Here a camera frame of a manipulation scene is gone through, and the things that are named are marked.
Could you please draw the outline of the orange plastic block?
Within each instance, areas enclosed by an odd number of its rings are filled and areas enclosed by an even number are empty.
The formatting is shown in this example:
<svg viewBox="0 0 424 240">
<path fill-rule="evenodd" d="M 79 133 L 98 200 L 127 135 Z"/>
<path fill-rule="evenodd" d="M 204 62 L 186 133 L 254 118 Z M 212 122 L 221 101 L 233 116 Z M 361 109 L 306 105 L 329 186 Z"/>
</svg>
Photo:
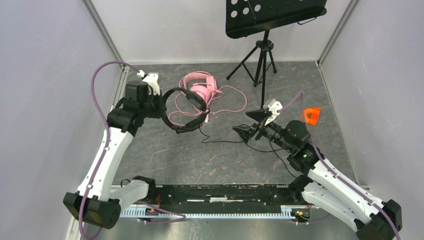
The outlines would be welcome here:
<svg viewBox="0 0 424 240">
<path fill-rule="evenodd" d="M 319 107 L 305 108 L 303 116 L 305 123 L 311 126 L 316 126 L 320 117 L 321 109 Z"/>
</svg>

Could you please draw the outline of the pink headphones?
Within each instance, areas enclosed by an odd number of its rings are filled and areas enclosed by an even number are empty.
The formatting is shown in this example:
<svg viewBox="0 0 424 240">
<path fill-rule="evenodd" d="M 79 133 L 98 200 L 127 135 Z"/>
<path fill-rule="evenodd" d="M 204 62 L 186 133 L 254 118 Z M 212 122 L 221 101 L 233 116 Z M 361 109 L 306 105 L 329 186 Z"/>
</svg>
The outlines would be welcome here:
<svg viewBox="0 0 424 240">
<path fill-rule="evenodd" d="M 197 93 L 207 104 L 220 93 L 215 78 L 205 71 L 188 73 L 180 80 L 179 87 Z"/>
</svg>

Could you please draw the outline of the black music stand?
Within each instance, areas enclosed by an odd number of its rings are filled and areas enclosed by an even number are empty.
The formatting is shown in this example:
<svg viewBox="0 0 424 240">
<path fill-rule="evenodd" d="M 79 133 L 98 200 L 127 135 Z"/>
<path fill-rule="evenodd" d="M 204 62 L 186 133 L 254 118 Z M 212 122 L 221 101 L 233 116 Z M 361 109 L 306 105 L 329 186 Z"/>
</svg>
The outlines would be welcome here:
<svg viewBox="0 0 424 240">
<path fill-rule="evenodd" d="M 270 31 L 291 24 L 304 25 L 327 13 L 326 0 L 227 0 L 225 2 L 225 34 L 231 39 L 245 38 L 263 33 L 254 48 L 226 77 L 229 80 L 240 67 L 244 67 L 253 86 L 261 85 L 260 107 L 265 104 L 266 74 L 269 67 L 277 73 L 269 39 Z M 260 50 L 255 75 L 246 66 L 247 60 Z"/>
</svg>

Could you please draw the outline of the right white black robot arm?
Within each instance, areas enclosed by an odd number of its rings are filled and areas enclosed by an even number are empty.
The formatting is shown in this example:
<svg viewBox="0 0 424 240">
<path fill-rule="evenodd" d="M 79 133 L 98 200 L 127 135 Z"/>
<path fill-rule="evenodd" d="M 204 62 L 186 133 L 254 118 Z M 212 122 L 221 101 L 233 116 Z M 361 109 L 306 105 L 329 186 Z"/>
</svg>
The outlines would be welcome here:
<svg viewBox="0 0 424 240">
<path fill-rule="evenodd" d="M 402 208 L 393 199 L 384 201 L 339 171 L 311 140 L 306 124 L 291 120 L 282 127 L 271 120 L 270 110 L 248 111 L 252 125 L 233 126 L 239 137 L 266 138 L 289 153 L 287 161 L 300 175 L 289 185 L 295 204 L 319 207 L 350 227 L 360 240 L 399 240 Z"/>
</svg>

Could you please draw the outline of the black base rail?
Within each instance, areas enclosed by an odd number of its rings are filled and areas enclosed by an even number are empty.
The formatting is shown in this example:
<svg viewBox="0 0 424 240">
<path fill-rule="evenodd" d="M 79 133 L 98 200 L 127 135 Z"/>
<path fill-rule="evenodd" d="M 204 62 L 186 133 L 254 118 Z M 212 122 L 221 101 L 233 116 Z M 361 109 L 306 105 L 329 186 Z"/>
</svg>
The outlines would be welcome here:
<svg viewBox="0 0 424 240">
<path fill-rule="evenodd" d="M 286 184 L 164 184 L 142 201 L 180 214 L 274 214 L 281 206 L 306 206 Z"/>
</svg>

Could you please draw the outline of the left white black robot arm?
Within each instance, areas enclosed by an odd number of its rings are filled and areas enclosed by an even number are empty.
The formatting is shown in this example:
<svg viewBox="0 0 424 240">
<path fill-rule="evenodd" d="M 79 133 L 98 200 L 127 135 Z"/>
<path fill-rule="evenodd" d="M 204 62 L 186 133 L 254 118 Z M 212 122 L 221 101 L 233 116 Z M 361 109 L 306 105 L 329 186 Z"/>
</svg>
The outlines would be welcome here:
<svg viewBox="0 0 424 240">
<path fill-rule="evenodd" d="M 121 211 L 142 200 L 153 203 L 157 190 L 154 181 L 135 177 L 127 185 L 112 190 L 123 155 L 146 118 L 160 118 L 164 109 L 162 91 L 157 82 L 130 81 L 116 106 L 103 117 L 105 131 L 93 163 L 77 190 L 67 192 L 63 204 L 78 221 L 84 224 L 111 229 Z"/>
</svg>

